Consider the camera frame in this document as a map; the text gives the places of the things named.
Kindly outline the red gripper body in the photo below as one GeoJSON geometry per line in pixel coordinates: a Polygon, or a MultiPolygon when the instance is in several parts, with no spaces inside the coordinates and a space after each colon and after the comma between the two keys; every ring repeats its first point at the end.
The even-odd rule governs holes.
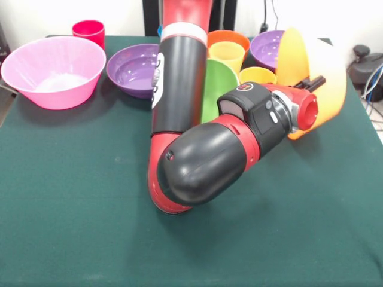
{"type": "Polygon", "coordinates": [[[277,84],[262,84],[288,110],[292,130],[310,129],[318,115],[317,97],[310,91],[277,84]]]}

